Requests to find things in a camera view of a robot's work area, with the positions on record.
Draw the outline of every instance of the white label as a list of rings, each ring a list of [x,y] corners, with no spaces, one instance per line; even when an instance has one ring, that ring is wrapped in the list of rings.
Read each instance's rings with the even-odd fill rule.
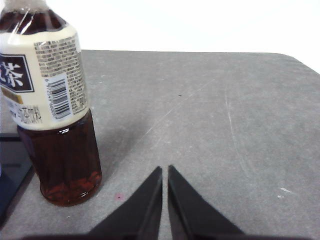
[[[63,128],[88,112],[77,32],[0,33],[0,83],[13,120],[30,130]]]

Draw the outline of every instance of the white wall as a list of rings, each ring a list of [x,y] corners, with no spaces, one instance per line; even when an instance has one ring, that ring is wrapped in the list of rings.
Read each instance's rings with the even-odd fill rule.
[[[320,73],[320,0],[47,0],[83,49],[287,54]]]

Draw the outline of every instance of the black triangular object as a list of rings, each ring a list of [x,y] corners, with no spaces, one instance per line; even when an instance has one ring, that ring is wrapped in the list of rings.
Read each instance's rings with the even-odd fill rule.
[[[210,206],[173,165],[168,168],[168,207],[174,240],[244,234]]]
[[[161,211],[162,169],[158,166],[133,195],[89,235],[123,240],[156,240]]]

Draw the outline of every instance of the gray surface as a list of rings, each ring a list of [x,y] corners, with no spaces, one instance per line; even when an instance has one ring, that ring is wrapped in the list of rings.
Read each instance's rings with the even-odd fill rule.
[[[103,185],[65,208],[46,202],[33,177],[4,239],[86,233],[123,202],[116,194],[127,199],[169,164],[248,234],[320,239],[319,74],[272,53],[84,51],[83,59]],[[12,132],[5,111],[1,131]],[[169,240],[164,183],[159,239]]]

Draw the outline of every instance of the black object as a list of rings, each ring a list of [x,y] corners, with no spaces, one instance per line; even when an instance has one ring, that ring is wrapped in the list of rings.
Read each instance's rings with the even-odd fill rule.
[[[168,168],[168,208],[173,240],[306,239],[245,235],[210,206],[173,165]]]
[[[96,237],[158,239],[162,211],[162,169],[158,166],[133,195],[89,232]]]
[[[25,179],[32,164],[25,146],[17,134],[0,134],[0,226],[7,208]]]
[[[245,235],[210,206],[174,166],[168,168],[168,207],[173,240],[306,240]],[[162,169],[87,235],[34,236],[24,240],[156,240],[162,211]]]

